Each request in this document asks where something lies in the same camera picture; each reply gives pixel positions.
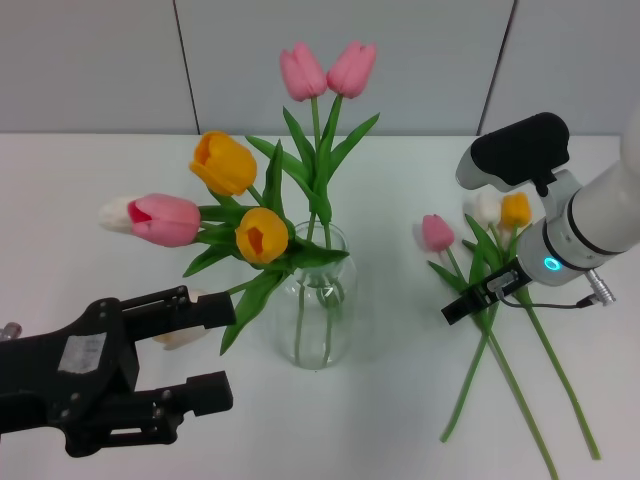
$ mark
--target blue light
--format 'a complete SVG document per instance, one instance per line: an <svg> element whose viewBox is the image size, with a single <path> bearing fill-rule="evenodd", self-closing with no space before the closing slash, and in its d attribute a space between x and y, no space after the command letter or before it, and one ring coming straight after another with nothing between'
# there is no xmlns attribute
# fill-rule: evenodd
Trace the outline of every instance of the blue light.
<svg viewBox="0 0 640 480"><path fill-rule="evenodd" d="M552 272L557 272L558 270L560 270L562 268L562 265L560 264L560 262L557 261L553 257L545 258L544 259L544 266L547 267Z"/></svg>

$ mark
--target table surface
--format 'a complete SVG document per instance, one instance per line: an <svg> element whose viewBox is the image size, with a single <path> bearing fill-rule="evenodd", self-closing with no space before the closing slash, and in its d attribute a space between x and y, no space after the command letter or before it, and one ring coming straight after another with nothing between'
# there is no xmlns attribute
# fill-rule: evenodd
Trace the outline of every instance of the table surface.
<svg viewBox="0 0 640 480"><path fill-rule="evenodd" d="M453 293L430 271L414 237L438 213L470 238L462 207L470 193L454 172L472 137L366 138L330 185L334 222L347 235L359 273L350 355L325 371L291 366L265 340L265 318L224 356L222 331L165 351L139 342L138 389L225 370L235 405L187 415L172 446L106 449L84 459L63 435L38 429L4 435L3 480L44 478L413 480L543 479L545 464L491 352L486 351L458 427L439 442L477 342L466 321L450 327L440 308ZM25 335L75 320L97 298L130 298L183 282L202 246L164 249L100 229L96 212L112 196L164 192L212 203L187 169L196 136L0 135L0 275L3 322ZM289 138L283 140L295 151ZM582 182L619 158L617 137L575 137L568 167ZM267 160L256 153L257 183ZM531 188L534 216L543 214ZM283 184L293 221L308 217L297 186ZM243 198L250 203L250 198ZM463 269L470 257L454 248ZM501 308L494 331L563 479L631 479L640 472L640 322L634 304L640 250L600 269L618 298L603 310L540 310L603 460L592 461L575 415L526 314ZM186 280L210 292L252 270L227 259ZM567 303L589 293L583 279L534 285L534 300ZM2 365L0 368L11 368Z"/></svg>

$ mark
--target cable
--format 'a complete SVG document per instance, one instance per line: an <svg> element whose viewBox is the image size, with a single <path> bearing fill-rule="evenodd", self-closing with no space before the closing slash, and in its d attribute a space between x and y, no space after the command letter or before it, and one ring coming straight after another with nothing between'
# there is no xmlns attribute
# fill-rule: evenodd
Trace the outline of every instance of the cable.
<svg viewBox="0 0 640 480"><path fill-rule="evenodd" d="M516 303L511 303L507 301L504 298L504 293L502 292L502 290L496 291L496 296L498 297L498 300L500 300L506 306L511 308L534 308L535 307L535 308L555 308L558 310L574 310L578 308L590 307L591 305L595 305L597 302L597 297L593 294L584 297L582 300L580 300L574 305L556 305L553 303L526 303L524 305L518 305Z"/></svg>

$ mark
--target clear glass vase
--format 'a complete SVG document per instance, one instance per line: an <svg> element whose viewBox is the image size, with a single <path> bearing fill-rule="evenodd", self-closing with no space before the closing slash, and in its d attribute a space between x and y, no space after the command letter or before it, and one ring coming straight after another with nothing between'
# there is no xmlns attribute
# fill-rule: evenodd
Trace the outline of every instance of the clear glass vase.
<svg viewBox="0 0 640 480"><path fill-rule="evenodd" d="M329 228L331 248L348 251L344 233ZM309 238L309 222L296 226L300 238ZM309 240L326 246L325 231L316 222ZM357 291L356 267L351 256L323 267L298 269L273 298L272 336L277 350L294 365L320 370L335 364L349 349Z"/></svg>

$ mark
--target tulip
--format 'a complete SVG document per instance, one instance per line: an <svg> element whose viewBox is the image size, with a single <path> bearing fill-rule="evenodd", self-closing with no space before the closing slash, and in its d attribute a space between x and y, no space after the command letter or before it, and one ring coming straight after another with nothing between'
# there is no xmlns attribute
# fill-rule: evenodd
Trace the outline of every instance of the tulip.
<svg viewBox="0 0 640 480"><path fill-rule="evenodd" d="M202 290L189 289L189 300L191 300L191 303L197 303L198 297L206 294L207 292ZM153 337L153 339L158 343L163 343L165 350L175 350L187 343L191 343L201 337L204 337L208 332L209 330L205 329L202 325L199 325L197 327L189 327L182 330L176 330L174 332L163 333L162 335Z"/></svg>
<svg viewBox="0 0 640 480"><path fill-rule="evenodd" d="M531 221L529 199L523 192L502 199L502 226L507 229L525 227Z"/></svg>
<svg viewBox="0 0 640 480"><path fill-rule="evenodd" d="M193 153L193 173L213 192L242 195L256 180L258 166L248 148L224 132L207 132Z"/></svg>
<svg viewBox="0 0 640 480"><path fill-rule="evenodd" d="M98 217L107 230L129 233L163 247L189 245L200 228L195 203L161 193L118 197L102 207Z"/></svg>
<svg viewBox="0 0 640 480"><path fill-rule="evenodd" d="M272 210L252 208L244 214L236 229L236 244L247 262L271 263L287 249L289 232Z"/></svg>
<svg viewBox="0 0 640 480"><path fill-rule="evenodd" d="M438 215L425 215L422 219L422 236L429 250L442 252L449 248L455 239L453 230Z"/></svg>
<svg viewBox="0 0 640 480"><path fill-rule="evenodd" d="M357 97L367 86L375 61L375 44L363 46L352 42L329 70L329 88L347 98Z"/></svg>
<svg viewBox="0 0 640 480"><path fill-rule="evenodd" d="M327 90L324 70L311 49L298 42L293 51L280 54L280 70L289 96L298 102L319 97Z"/></svg>
<svg viewBox="0 0 640 480"><path fill-rule="evenodd" d="M501 208L498 197L489 192L482 192L476 195L471 216L486 230L490 224L500 223Z"/></svg>

